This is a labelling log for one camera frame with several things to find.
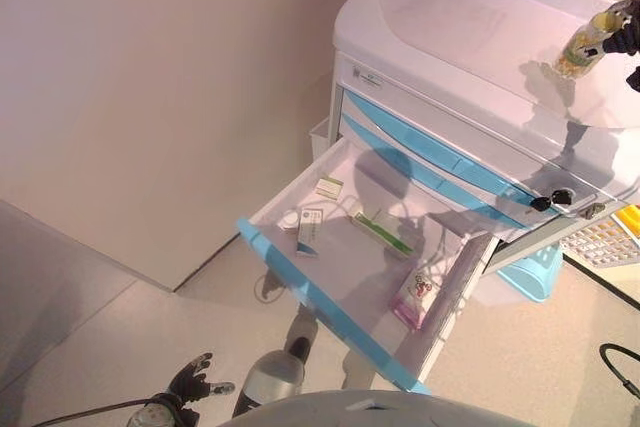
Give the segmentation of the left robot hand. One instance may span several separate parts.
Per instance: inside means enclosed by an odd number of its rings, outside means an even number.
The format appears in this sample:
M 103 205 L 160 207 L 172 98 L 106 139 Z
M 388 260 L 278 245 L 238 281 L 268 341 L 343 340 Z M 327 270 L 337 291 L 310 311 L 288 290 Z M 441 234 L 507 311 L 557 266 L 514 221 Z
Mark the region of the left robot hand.
M 167 392 L 182 404 L 211 396 L 235 392 L 233 382 L 209 382 L 205 370 L 212 365 L 213 354 L 205 352 L 188 362 L 170 381 Z

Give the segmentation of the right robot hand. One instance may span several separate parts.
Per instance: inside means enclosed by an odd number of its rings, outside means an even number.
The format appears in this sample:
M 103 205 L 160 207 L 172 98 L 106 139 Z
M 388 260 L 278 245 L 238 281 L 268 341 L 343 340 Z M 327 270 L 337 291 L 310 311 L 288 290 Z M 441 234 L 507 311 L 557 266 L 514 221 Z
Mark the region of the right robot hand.
M 605 32 L 608 37 L 581 47 L 586 59 L 600 54 L 639 53 L 639 0 L 622 0 L 611 5 L 605 15 Z

